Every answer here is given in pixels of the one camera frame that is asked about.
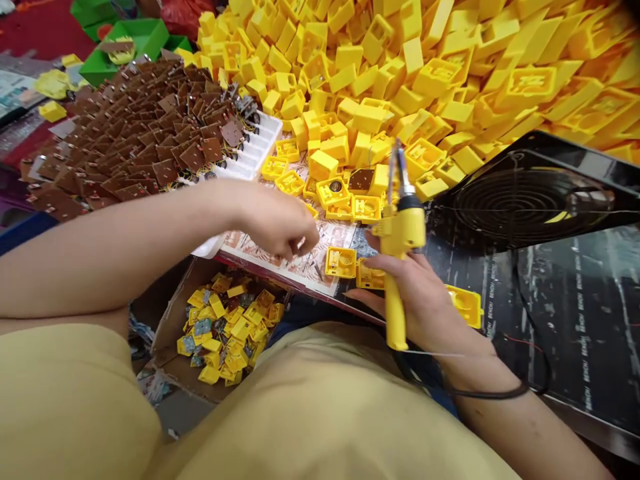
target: hand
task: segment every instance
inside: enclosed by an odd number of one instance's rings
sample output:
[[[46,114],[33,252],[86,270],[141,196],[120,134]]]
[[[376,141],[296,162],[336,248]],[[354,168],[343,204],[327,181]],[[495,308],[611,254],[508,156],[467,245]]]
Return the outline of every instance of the hand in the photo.
[[[370,246],[380,250],[380,240],[366,232]],[[422,349],[440,353],[465,353],[476,346],[486,348],[486,339],[470,328],[453,306],[451,296],[424,255],[409,254],[406,260],[378,255],[365,261],[369,268],[395,277],[405,305],[407,335]],[[345,293],[384,317],[385,300],[364,289]]]
[[[225,182],[225,196],[233,198],[234,229],[247,233],[258,247],[293,260],[306,255],[320,240],[313,216],[302,200],[255,182]]]

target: green container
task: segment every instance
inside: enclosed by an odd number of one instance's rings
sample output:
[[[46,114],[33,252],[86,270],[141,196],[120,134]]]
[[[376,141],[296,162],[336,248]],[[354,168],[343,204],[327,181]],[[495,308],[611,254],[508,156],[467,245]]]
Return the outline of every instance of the green container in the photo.
[[[170,35],[169,40],[163,47],[164,50],[174,51],[176,48],[182,48],[182,50],[190,51],[193,53],[189,39],[182,35]]]
[[[98,23],[95,23],[93,25],[89,25],[88,27],[83,27],[82,30],[84,30],[85,33],[88,36],[90,36],[91,40],[93,40],[94,42],[98,43],[98,42],[100,42],[100,38],[98,38],[98,30],[100,30],[100,27],[102,27],[103,25],[106,25],[106,24],[115,25],[119,21],[120,21],[120,17],[118,17],[118,16],[110,17],[110,18],[105,19],[105,20],[100,20]]]
[[[105,40],[114,41],[120,37],[133,39],[136,57],[146,53],[151,60],[156,60],[160,55],[160,49],[169,39],[169,32],[162,20],[125,20],[116,23]],[[85,60],[85,64],[80,69],[80,75],[94,87],[98,87],[105,80],[111,80],[118,72],[118,68],[120,65],[112,64],[107,54],[96,48]]]
[[[81,27],[90,27],[117,17],[109,0],[74,0],[70,12]]]

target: cooling fan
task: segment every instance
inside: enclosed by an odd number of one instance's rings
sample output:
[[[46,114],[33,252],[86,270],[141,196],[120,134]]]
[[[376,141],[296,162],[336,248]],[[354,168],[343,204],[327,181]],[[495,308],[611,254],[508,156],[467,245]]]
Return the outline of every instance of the cooling fan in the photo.
[[[434,208],[514,249],[638,222],[639,192],[640,168],[532,131]]]

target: black workbench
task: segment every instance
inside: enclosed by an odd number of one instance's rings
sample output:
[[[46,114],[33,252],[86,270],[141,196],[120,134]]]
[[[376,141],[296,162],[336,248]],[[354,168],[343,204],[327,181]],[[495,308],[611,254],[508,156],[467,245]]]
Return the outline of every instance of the black workbench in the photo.
[[[375,254],[364,229],[358,229],[351,248],[359,257]],[[502,335],[533,340],[514,286],[513,254],[478,245],[450,212],[431,207],[425,256],[445,283],[482,295],[483,333],[495,338],[500,357],[518,376],[542,385],[542,355]],[[628,451],[640,439],[638,228],[520,249],[518,262],[521,290],[553,370],[547,403],[579,433],[638,462],[638,450]],[[345,301],[341,293],[354,286],[354,280],[342,281],[336,298]],[[594,421],[596,426],[588,425]]]

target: plastic bag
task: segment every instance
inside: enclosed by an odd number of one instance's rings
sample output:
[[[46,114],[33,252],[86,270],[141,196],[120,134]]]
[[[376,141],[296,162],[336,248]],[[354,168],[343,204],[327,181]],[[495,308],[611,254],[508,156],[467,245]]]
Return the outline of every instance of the plastic bag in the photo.
[[[191,41],[198,40],[198,19],[202,12],[214,11],[211,0],[165,0],[160,16],[169,33],[184,35]]]

